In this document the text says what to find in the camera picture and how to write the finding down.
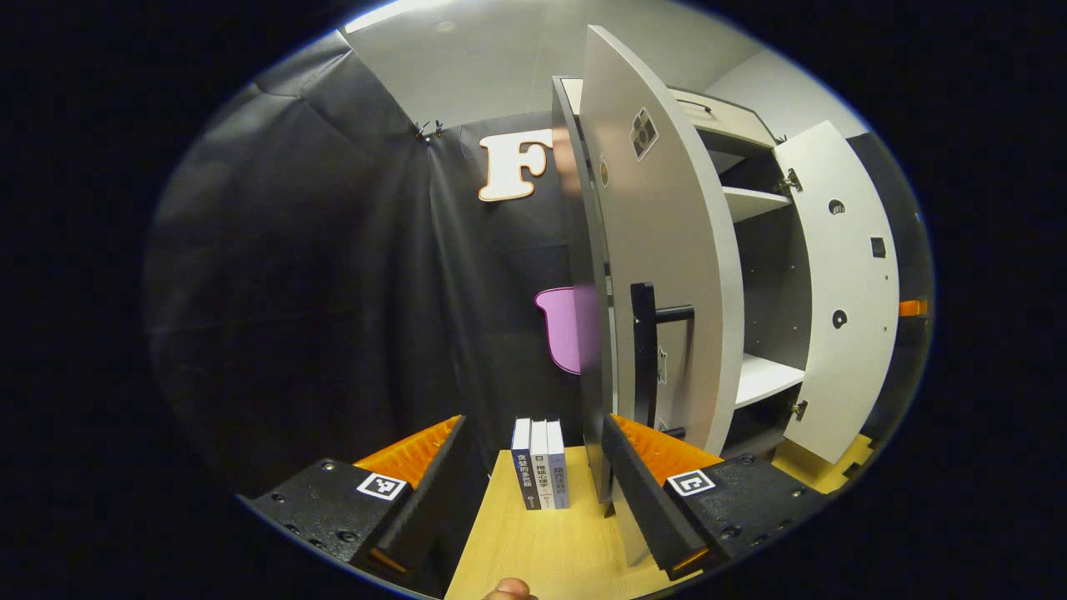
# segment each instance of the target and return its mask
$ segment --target door hinge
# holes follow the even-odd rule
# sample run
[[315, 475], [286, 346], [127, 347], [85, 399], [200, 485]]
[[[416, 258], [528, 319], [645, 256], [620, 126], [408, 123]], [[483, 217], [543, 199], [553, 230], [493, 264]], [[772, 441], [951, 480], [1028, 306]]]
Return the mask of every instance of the door hinge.
[[803, 413], [808, 410], [808, 400], [800, 400], [790, 407], [790, 412], [797, 415], [797, 421], [803, 420]]
[[803, 186], [800, 185], [800, 178], [797, 177], [797, 172], [790, 169], [789, 175], [778, 180], [775, 184], [773, 190], [778, 193], [785, 193], [785, 195], [793, 198], [793, 190], [791, 188], [796, 188], [798, 192], [803, 191]]

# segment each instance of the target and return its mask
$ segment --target wooden table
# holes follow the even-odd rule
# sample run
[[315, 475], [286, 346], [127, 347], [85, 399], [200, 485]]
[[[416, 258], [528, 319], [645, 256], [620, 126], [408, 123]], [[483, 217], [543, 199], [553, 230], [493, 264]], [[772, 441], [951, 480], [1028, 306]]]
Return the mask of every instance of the wooden table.
[[626, 566], [617, 518], [605, 519], [596, 503], [585, 447], [567, 448], [567, 475], [570, 508], [526, 510], [511, 453], [500, 452], [445, 600], [479, 600], [505, 577], [524, 580], [540, 600], [621, 600], [672, 585], [651, 556]]

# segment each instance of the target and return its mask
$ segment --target cabinet door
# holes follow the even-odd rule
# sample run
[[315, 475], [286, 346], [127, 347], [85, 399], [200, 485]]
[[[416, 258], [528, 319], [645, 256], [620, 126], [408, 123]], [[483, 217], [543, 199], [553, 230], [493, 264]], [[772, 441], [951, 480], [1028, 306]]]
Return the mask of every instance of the cabinet door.
[[896, 251], [878, 192], [848, 142], [824, 122], [777, 146], [811, 269], [811, 346], [785, 437], [837, 462], [871, 414], [896, 337]]
[[745, 307], [733, 220], [715, 167], [674, 95], [594, 26], [586, 43], [582, 128], [610, 257], [619, 413], [634, 414], [630, 286], [649, 282], [657, 307], [695, 309], [691, 323], [657, 328], [667, 352], [657, 415], [685, 426], [687, 442], [719, 454], [740, 377]]

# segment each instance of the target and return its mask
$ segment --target orange gripper pad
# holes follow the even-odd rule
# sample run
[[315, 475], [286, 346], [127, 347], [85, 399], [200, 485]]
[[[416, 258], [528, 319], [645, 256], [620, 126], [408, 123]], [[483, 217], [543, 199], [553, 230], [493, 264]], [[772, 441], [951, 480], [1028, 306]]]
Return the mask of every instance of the orange gripper pad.
[[403, 479], [417, 489], [423, 475], [430, 468], [433, 457], [437, 455], [441, 445], [452, 432], [452, 427], [460, 420], [456, 415], [448, 421], [427, 427], [409, 436], [399, 442], [388, 445], [375, 454], [354, 462], [355, 467], [373, 473]]
[[663, 431], [641, 425], [635, 421], [612, 414], [626, 439], [641, 457], [644, 467], [663, 487], [667, 477], [718, 464], [722, 459], [706, 453], [692, 444], [672, 438]]

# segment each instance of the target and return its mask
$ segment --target finger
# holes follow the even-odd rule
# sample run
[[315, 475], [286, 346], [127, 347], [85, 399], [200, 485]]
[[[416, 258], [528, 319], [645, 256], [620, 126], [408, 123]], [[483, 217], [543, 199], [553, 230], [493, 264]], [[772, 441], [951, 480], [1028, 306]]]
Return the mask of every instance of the finger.
[[517, 578], [504, 578], [499, 583], [496, 584], [496, 589], [499, 591], [508, 591], [514, 594], [520, 598], [527, 598], [530, 595], [530, 586], [526, 585], [526, 582]]
[[517, 594], [497, 589], [490, 591], [489, 596], [482, 598], [482, 600], [527, 600], [528, 598], [528, 596], [519, 596]]

